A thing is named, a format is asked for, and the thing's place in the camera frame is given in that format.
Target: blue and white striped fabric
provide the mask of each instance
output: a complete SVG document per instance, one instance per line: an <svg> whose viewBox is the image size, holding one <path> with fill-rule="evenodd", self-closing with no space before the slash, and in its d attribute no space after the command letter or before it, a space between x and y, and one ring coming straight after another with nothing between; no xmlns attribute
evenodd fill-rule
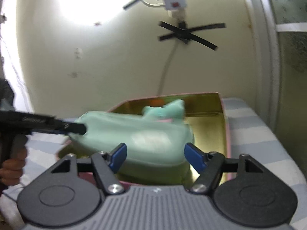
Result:
<svg viewBox="0 0 307 230"><path fill-rule="evenodd" d="M297 194L298 208L291 225L298 230L307 230L307 185L295 162L264 122L244 101L224 99L231 135L231 154L237 158L248 153L265 165L276 176L287 183ZM27 143L29 156L25 174L21 181L28 184L56 162L55 154L62 148L66 137L59 135L34 134ZM6 192L16 198L21 186ZM14 228L22 226L16 205L5 196L0 198L0 209Z"/></svg>

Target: mint green plush toy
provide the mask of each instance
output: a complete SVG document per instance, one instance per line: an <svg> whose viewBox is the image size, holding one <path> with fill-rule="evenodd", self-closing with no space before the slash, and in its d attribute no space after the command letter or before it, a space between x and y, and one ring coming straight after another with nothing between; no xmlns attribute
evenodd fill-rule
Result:
<svg viewBox="0 0 307 230"><path fill-rule="evenodd" d="M162 107L146 107L144 115L87 112L76 122L87 126L85 135L70 134L74 147L90 155L110 152L127 145L127 158L119 170L120 179L141 184L182 184L189 173L184 157L186 143L194 142L184 119L184 102L176 100Z"/></svg>

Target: finger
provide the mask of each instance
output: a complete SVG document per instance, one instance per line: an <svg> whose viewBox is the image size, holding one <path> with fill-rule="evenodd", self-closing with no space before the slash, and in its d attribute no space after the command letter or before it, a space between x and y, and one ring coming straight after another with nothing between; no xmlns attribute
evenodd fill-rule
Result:
<svg viewBox="0 0 307 230"><path fill-rule="evenodd" d="M7 185L7 186L15 186L17 184L20 183L20 180L19 179L5 179L5 178L1 178L0 180L4 185Z"/></svg>
<svg viewBox="0 0 307 230"><path fill-rule="evenodd" d="M7 170L21 170L25 164L25 160L9 159L3 162L2 167Z"/></svg>
<svg viewBox="0 0 307 230"><path fill-rule="evenodd" d="M16 154L16 159L24 160L24 159L26 159L27 155L28 155L27 148L23 147L20 150L18 150L18 152Z"/></svg>
<svg viewBox="0 0 307 230"><path fill-rule="evenodd" d="M18 179L21 178L22 174L22 170L0 169L0 177L4 179Z"/></svg>

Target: plush ear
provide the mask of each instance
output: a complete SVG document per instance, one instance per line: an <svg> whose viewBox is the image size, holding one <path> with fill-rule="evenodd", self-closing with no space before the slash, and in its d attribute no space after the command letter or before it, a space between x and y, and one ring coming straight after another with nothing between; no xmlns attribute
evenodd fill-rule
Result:
<svg viewBox="0 0 307 230"><path fill-rule="evenodd" d="M145 106L143 109L142 109L142 114L145 115L147 114L150 110L152 110L153 107L151 106Z"/></svg>
<svg viewBox="0 0 307 230"><path fill-rule="evenodd" d="M183 100L177 99L163 107L166 109L166 115L168 118L184 119L185 102Z"/></svg>

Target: gray gripper base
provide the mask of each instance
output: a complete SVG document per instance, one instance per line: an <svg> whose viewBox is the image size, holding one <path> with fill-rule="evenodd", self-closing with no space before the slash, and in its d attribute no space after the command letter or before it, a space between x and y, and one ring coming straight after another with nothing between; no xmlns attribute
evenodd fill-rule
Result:
<svg viewBox="0 0 307 230"><path fill-rule="evenodd" d="M42 230L26 225L22 230ZM90 218L61 230L244 230L220 215L211 199L188 193L183 186L131 186L109 196ZM270 230L292 230L284 224Z"/></svg>

